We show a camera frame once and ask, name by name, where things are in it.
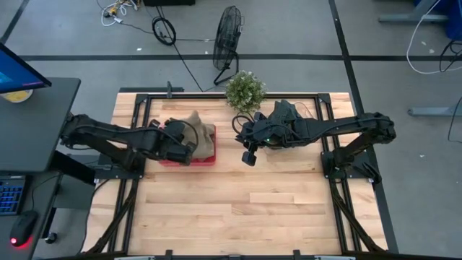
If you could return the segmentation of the beige bucket hat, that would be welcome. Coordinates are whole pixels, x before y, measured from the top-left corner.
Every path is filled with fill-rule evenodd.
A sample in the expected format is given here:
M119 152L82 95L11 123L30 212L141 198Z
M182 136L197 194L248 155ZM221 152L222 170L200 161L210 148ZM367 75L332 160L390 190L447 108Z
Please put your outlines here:
M185 125L183 130L184 139L182 141L182 144L189 142L196 144L196 150L193 153L192 159L211 157L214 154L214 145L209 135L214 133L213 124L204 123L199 117L197 110L194 110L189 117L182 118L182 121L194 127L193 130L188 124Z

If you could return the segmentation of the red tray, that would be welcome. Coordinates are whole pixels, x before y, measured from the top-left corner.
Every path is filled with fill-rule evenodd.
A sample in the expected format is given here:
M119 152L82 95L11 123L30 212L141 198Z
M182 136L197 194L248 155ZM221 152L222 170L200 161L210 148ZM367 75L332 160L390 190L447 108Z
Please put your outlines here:
M212 139L212 143L214 145L214 154L211 157L205 158L205 159L192 159L190 166L195 167L195 166L213 166L216 161L216 156L217 156L217 144L216 144L216 130L217 127L214 127L214 133L210 134L209 137ZM159 161L159 164L164 166L164 167L183 167L179 162L173 162L169 160L161 160Z

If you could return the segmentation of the green potted plant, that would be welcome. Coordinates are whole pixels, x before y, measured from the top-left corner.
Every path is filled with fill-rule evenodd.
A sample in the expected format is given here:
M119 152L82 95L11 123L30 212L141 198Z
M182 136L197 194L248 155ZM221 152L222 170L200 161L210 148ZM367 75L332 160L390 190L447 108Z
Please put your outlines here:
M266 84L251 71L239 71L226 85L227 104L237 112L260 109L266 97Z

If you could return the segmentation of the black floor fan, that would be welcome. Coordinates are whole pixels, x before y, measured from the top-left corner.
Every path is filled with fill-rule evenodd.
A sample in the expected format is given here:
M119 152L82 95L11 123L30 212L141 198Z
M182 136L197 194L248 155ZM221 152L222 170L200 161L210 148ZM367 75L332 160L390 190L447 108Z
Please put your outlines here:
M227 7L220 18L219 26L214 41L214 51L212 54L213 65L220 73L214 79L214 85L217 86L232 76L219 79L225 71L231 69L231 63L235 60L236 71L239 72L239 54L237 45L242 34L242 14L236 6Z

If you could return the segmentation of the black desk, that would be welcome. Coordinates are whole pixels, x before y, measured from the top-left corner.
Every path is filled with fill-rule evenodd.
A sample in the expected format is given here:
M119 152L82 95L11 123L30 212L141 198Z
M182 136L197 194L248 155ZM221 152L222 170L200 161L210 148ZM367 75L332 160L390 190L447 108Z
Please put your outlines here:
M81 80L51 83L22 103L0 97L0 173L47 171Z

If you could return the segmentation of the computer monitor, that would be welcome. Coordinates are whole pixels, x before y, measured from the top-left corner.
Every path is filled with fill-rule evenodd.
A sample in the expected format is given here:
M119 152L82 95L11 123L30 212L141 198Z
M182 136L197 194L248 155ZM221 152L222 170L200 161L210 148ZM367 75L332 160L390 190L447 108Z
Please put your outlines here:
M0 94L50 87L52 83L0 43Z

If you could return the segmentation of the black backlit keyboard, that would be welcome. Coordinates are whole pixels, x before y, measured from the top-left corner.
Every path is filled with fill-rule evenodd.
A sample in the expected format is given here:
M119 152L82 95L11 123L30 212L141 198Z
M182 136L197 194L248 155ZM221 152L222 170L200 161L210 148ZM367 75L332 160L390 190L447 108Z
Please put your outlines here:
M0 217L20 213L25 187L24 175L0 176Z

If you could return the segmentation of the black computer mouse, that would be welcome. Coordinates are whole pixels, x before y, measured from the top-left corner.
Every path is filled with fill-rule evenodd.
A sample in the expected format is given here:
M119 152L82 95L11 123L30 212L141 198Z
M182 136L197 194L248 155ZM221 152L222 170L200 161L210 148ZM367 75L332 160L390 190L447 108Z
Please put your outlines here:
M14 222L10 232L10 243L14 247L20 247L29 240L33 228L38 218L38 213L34 210L23 212Z

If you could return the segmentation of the grey table leg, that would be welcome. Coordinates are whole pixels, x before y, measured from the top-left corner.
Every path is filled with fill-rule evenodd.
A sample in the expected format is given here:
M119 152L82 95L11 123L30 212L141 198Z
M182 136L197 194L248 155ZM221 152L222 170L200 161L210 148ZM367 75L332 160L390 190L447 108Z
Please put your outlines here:
M433 14L432 10L441 0L421 0L411 12L403 14L382 14L379 22L446 22L448 16Z
M413 107L408 109L410 116L462 116L462 105L449 107Z

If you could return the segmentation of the blue bin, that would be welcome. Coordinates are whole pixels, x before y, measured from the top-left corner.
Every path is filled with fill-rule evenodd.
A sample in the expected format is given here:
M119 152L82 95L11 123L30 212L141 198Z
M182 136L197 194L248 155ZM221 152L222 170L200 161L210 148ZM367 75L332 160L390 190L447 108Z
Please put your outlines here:
M438 22L437 16L432 14L434 10L442 17L446 17L442 22L445 24L447 37L462 41L462 0L435 0L433 4L427 6L427 11L420 17L411 38L414 38L423 22Z

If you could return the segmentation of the black aluminium table frame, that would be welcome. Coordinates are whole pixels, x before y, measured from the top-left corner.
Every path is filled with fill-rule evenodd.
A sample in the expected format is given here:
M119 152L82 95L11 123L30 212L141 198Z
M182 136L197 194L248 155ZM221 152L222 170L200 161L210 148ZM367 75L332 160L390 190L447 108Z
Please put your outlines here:
M174 167L149 161L138 185L131 227L116 243L130 254L287 255L339 254L358 248L344 216L333 205L321 154L352 135L306 147L260 149L254 166L231 124L235 112L218 93L186 93L142 103L136 123L185 118L197 111L217 130L211 166Z

